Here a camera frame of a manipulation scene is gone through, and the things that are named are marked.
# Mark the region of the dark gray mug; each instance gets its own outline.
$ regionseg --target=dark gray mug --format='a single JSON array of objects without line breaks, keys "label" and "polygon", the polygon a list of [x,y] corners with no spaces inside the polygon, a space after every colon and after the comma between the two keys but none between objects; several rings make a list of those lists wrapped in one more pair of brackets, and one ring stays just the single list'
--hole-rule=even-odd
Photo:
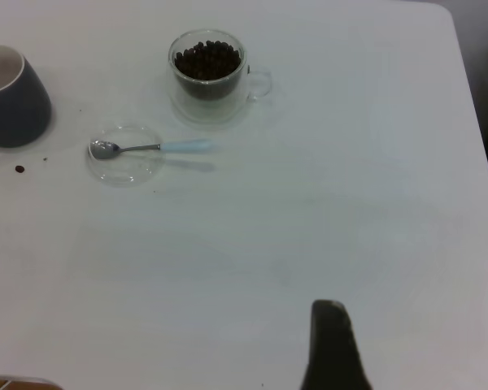
[{"label": "dark gray mug", "polygon": [[49,95],[27,59],[0,45],[0,146],[36,140],[47,129],[50,114]]}]

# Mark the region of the mug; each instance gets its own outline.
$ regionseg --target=mug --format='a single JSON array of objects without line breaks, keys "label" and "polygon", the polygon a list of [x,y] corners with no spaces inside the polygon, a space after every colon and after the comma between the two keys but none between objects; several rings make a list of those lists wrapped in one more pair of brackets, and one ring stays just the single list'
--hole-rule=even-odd
[{"label": "mug", "polygon": [[47,129],[50,114],[49,95],[27,59],[0,45],[0,147],[36,140]]},{"label": "mug", "polygon": [[[216,80],[194,79],[176,67],[178,53],[207,41],[225,42],[238,52],[241,62],[226,77]],[[267,95],[271,86],[271,72],[250,68],[244,45],[227,32],[212,28],[189,31],[178,37],[168,51],[168,96],[177,110],[193,122],[224,122],[234,116],[246,101]]]}]

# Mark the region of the spoon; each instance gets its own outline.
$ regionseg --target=spoon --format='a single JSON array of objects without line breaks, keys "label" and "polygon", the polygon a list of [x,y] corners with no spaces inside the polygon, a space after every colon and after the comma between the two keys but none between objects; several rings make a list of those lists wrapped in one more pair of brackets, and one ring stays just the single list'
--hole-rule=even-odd
[{"label": "spoon", "polygon": [[97,160],[108,160],[115,158],[123,152],[133,150],[159,150],[166,153],[202,153],[210,150],[212,143],[210,140],[164,142],[155,145],[132,146],[130,148],[120,148],[114,142],[91,141],[89,145],[90,153]]}]

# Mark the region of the coffee beans in glass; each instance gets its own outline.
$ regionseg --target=coffee beans in glass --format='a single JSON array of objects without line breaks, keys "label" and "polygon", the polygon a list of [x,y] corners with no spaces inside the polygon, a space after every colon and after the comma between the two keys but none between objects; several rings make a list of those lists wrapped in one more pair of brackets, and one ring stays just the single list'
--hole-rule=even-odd
[{"label": "coffee beans in glass", "polygon": [[[251,78],[256,78],[251,88]],[[251,71],[243,44],[227,32],[202,29],[178,37],[168,51],[168,94],[199,123],[231,118],[247,100],[269,93],[269,71]]]}]

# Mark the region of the spoon handle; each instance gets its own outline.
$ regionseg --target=spoon handle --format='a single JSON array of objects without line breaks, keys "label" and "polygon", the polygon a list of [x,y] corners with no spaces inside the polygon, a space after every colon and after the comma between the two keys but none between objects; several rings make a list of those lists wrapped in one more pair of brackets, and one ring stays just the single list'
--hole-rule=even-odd
[{"label": "spoon handle", "polygon": [[202,153],[210,150],[212,143],[210,140],[164,142],[163,144],[132,146],[123,148],[121,152],[131,150],[160,150],[166,153]]},{"label": "spoon handle", "polygon": [[161,150],[161,144],[155,145],[143,145],[143,146],[131,146],[129,148],[123,148],[120,152],[130,152],[132,150]]},{"label": "spoon handle", "polygon": [[161,144],[161,151],[167,153],[199,153],[210,150],[212,143],[210,140],[193,140],[164,142]]}]

